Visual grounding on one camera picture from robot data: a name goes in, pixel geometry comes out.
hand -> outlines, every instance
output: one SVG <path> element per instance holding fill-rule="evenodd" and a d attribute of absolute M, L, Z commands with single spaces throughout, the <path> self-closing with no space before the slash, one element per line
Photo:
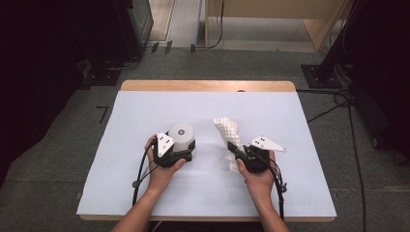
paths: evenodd
<path fill-rule="evenodd" d="M 270 151 L 269 157 L 271 160 L 275 160 L 275 153 Z M 241 159 L 237 159 L 237 163 L 239 172 L 245 177 L 245 183 L 253 201 L 271 199 L 272 187 L 275 182 L 275 177 L 271 171 L 266 169 L 262 173 L 249 173 Z"/>
<path fill-rule="evenodd" d="M 145 149 L 148 148 L 154 138 L 156 137 L 152 136 L 150 139 L 148 139 L 147 144 L 145 145 Z M 185 159 L 179 159 L 173 166 L 163 168 L 154 163 L 154 152 L 152 148 L 148 150 L 147 155 L 148 161 L 150 163 L 150 171 L 152 172 L 150 173 L 150 182 L 148 184 L 146 192 L 162 194 L 171 182 L 174 173 L 178 171 L 187 161 Z"/>

person's right hand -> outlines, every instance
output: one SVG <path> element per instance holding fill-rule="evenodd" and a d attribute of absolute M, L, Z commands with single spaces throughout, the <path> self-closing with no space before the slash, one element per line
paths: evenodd
<path fill-rule="evenodd" d="M 275 160 L 275 153 L 270 151 L 271 160 Z M 239 172 L 245 177 L 248 191 L 253 201 L 271 199 L 272 187 L 274 186 L 275 177 L 269 169 L 262 173 L 249 173 L 241 159 L 237 159 Z"/>

white paper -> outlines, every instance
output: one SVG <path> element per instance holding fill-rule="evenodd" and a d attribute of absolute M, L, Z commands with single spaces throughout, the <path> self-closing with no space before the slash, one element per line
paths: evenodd
<path fill-rule="evenodd" d="M 296 93 L 120 91 L 90 169 L 77 214 L 123 216 L 148 138 L 177 123 L 193 125 L 196 155 L 178 171 L 153 216 L 257 217 L 244 178 L 229 171 L 216 117 L 240 126 L 244 144 L 264 135 L 286 147 L 276 152 L 288 191 L 286 217 L 335 217 L 335 207 Z M 148 177 L 140 186 L 143 194 Z M 278 196 L 272 192 L 278 210 Z"/>

black stand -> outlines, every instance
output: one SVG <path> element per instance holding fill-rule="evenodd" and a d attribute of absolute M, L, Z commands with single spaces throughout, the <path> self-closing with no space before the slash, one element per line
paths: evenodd
<path fill-rule="evenodd" d="M 335 65 L 342 51 L 341 36 L 338 36 L 331 50 L 320 65 L 301 65 L 309 88 L 340 89 L 340 80 L 335 74 Z"/>
<path fill-rule="evenodd" d="M 91 67 L 84 78 L 83 86 L 116 86 L 121 70 L 103 70 Z"/>
<path fill-rule="evenodd" d="M 341 83 L 334 72 L 329 77 L 326 77 L 318 74 L 317 71 L 320 69 L 318 65 L 301 65 L 301 67 L 310 89 L 341 89 Z"/>
<path fill-rule="evenodd" d="M 80 89 L 89 90 L 91 86 L 116 86 L 118 78 L 121 74 L 121 69 L 105 68 L 96 61 L 89 63 L 91 67 L 84 74 L 84 81 Z M 111 67 L 122 67 L 124 62 L 116 62 L 115 66 L 108 64 Z"/>

electrical cord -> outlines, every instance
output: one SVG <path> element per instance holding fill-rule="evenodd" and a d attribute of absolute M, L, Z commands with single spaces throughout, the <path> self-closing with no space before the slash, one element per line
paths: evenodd
<path fill-rule="evenodd" d="M 301 93 L 312 93 L 312 94 L 330 94 L 332 91 L 312 91 L 312 90 L 297 90 L 298 92 Z M 361 188 L 361 197 L 362 197 L 362 230 L 363 232 L 366 232 L 366 197 L 365 197 L 365 184 L 363 181 L 363 175 L 362 175 L 362 168 L 360 166 L 359 162 L 359 155 L 358 155 L 358 149 L 357 149 L 357 143 L 356 143 L 356 133 L 354 129 L 354 124 L 353 124 L 353 117 L 352 117 L 352 110 L 351 110 L 351 105 L 353 104 L 353 97 L 350 94 L 349 90 L 340 90 L 337 92 L 334 92 L 334 102 L 337 106 L 331 108 L 330 110 L 327 110 L 326 112 L 320 113 L 313 117 L 314 119 L 317 119 L 329 112 L 331 112 L 334 108 L 340 107 L 340 106 L 347 106 L 348 109 L 348 114 L 349 114 L 349 123 L 350 123 L 350 130 L 352 134 L 352 142 L 353 142 L 353 149 L 354 149 L 354 155 L 356 159 L 356 166 L 358 169 L 358 175 L 359 175 L 359 182 L 360 182 L 360 188 Z M 340 103 L 337 101 L 337 96 L 342 96 L 345 101 L 343 103 Z"/>
<path fill-rule="evenodd" d="M 277 192 L 278 192 L 278 203 L 279 203 L 279 216 L 282 220 L 284 220 L 284 212 L 283 212 L 283 203 L 284 203 L 284 199 L 283 199 L 283 195 L 282 193 L 283 191 L 283 180 L 281 178 L 281 173 L 280 173 L 280 168 L 278 168 L 278 165 L 271 159 L 271 161 L 275 164 L 275 166 L 277 167 L 277 172 L 275 172 L 275 170 L 272 168 L 271 164 L 269 164 L 268 162 L 266 162 L 263 158 L 261 158 L 259 155 L 254 154 L 258 159 L 260 159 L 263 163 L 266 164 L 266 166 L 268 167 L 269 171 L 271 171 L 272 175 L 274 176 L 274 181 L 275 181 L 275 187 L 277 188 Z"/>
<path fill-rule="evenodd" d="M 347 97 L 347 96 L 351 96 L 351 94 L 350 94 L 350 92 L 349 92 L 348 89 L 343 89 L 343 90 L 340 90 L 340 91 L 337 91 L 337 92 L 334 92 L 334 91 L 323 91 L 323 90 L 321 90 L 321 91 L 301 90 L 301 89 L 297 89 L 296 91 L 297 91 L 297 92 L 300 92 L 300 93 L 325 94 L 325 95 L 333 95 L 333 96 L 334 96 L 334 102 L 335 102 L 336 106 L 334 106 L 334 107 L 332 107 L 332 108 L 330 108 L 330 109 L 328 109 L 328 110 L 326 110 L 326 111 L 324 111 L 324 112 L 322 112 L 322 113 L 319 113 L 319 114 L 315 115 L 313 118 L 307 120 L 307 123 L 308 123 L 308 124 L 311 123 L 312 121 L 314 121 L 314 120 L 316 120 L 316 119 L 318 119 L 318 118 L 320 118 L 320 117 L 322 117 L 322 116 L 324 116 L 324 115 L 326 115 L 326 114 L 332 112 L 333 110 L 335 110 L 335 109 L 337 109 L 337 108 L 339 108 L 339 107 L 341 107 L 341 106 L 348 106 L 348 105 L 350 105 L 350 104 L 351 104 L 351 101 L 352 101 L 352 98 L 351 98 L 351 97 L 350 97 L 350 98 Z M 339 101 L 337 100 L 337 97 L 343 97 L 343 98 L 345 99 L 345 101 L 344 101 L 344 102 L 339 102 Z"/>
<path fill-rule="evenodd" d="M 359 2 L 359 0 L 355 0 L 354 2 L 353 2 L 353 6 L 352 6 L 352 10 L 350 11 L 350 13 L 349 13 L 349 16 L 346 18 L 346 23 L 344 24 L 344 26 L 343 26 L 343 31 L 342 31 L 342 35 L 341 35 L 341 46 L 342 46 L 342 49 L 343 49 L 343 54 L 345 55 L 345 56 L 347 56 L 347 57 L 350 57 L 350 58 L 354 58 L 355 56 L 356 56 L 356 53 L 354 53 L 354 52 L 352 52 L 352 51 L 350 51 L 350 52 L 348 52 L 348 51 L 346 51 L 346 44 L 345 44 L 345 38 L 346 38 L 346 31 L 349 29 L 349 21 L 350 21 L 350 19 L 351 19 L 351 16 L 352 16 L 352 14 L 356 11 L 356 9 L 357 9 L 357 6 L 358 6 L 358 2 Z"/>
<path fill-rule="evenodd" d="M 155 171 L 155 169 L 157 169 L 159 167 L 159 165 L 157 164 L 157 166 L 155 166 L 151 171 L 149 171 L 148 173 L 145 171 L 144 173 L 143 173 L 143 175 L 142 175 L 142 178 L 141 178 L 141 181 L 140 182 L 142 182 L 144 179 L 145 179 L 145 177 L 147 177 L 148 175 L 150 175 L 153 171 Z"/>
<path fill-rule="evenodd" d="M 358 168 L 358 175 L 359 175 L 360 188 L 361 188 L 361 194 L 362 194 L 362 230 L 364 232 L 366 232 L 365 184 L 363 182 L 362 168 L 361 168 L 360 163 L 359 163 L 358 149 L 357 149 L 357 145 L 356 145 L 355 128 L 353 126 L 352 110 L 351 110 L 350 104 L 347 105 L 347 109 L 349 110 L 350 130 L 352 131 L 353 149 L 354 149 L 354 152 L 355 152 L 356 166 Z"/>
<path fill-rule="evenodd" d="M 347 76 L 346 66 L 343 68 L 340 64 L 335 65 L 335 74 L 337 77 L 342 80 L 346 85 L 351 85 L 352 80 Z"/>
<path fill-rule="evenodd" d="M 129 65 L 129 66 L 125 66 L 125 67 L 119 67 L 119 68 L 107 68 L 108 70 L 111 70 L 111 71 L 119 71 L 119 70 L 127 70 L 127 69 L 130 69 L 130 68 L 132 68 L 133 66 L 135 66 L 136 65 L 136 63 L 138 63 L 138 61 L 139 61 L 139 58 L 138 57 L 132 57 L 133 59 L 136 59 L 131 65 Z"/>
<path fill-rule="evenodd" d="M 212 49 L 216 47 L 218 44 L 220 44 L 220 41 L 222 40 L 223 36 L 223 9 L 225 6 L 225 0 L 222 0 L 222 8 L 220 10 L 220 25 L 218 24 L 218 18 L 217 18 L 217 26 L 220 28 L 220 38 L 218 39 L 217 43 L 215 43 L 212 46 L 203 46 L 203 47 L 196 47 L 195 49 Z"/>
<path fill-rule="evenodd" d="M 151 232 L 155 232 L 161 224 L 162 224 L 162 220 L 160 220 L 160 221 L 156 224 L 156 226 L 154 227 L 154 229 L 153 229 Z"/>
<path fill-rule="evenodd" d="M 155 167 L 153 170 L 151 170 L 148 174 L 144 175 L 143 178 L 141 179 L 141 173 L 142 173 L 142 167 L 144 165 L 145 159 L 147 158 L 147 154 L 148 151 L 150 150 L 150 148 L 157 142 L 157 139 L 155 138 L 145 149 L 144 155 L 142 155 L 142 160 L 141 160 L 141 164 L 139 165 L 139 171 L 138 171 L 138 177 L 136 179 L 136 181 L 134 181 L 132 183 L 132 186 L 134 187 L 133 190 L 133 197 L 132 197 L 132 205 L 135 205 L 136 202 L 136 197 L 138 195 L 138 191 L 139 191 L 139 185 L 141 184 L 141 182 L 145 179 L 146 176 L 148 176 L 151 172 L 153 172 L 155 169 L 157 169 L 157 167 Z"/>

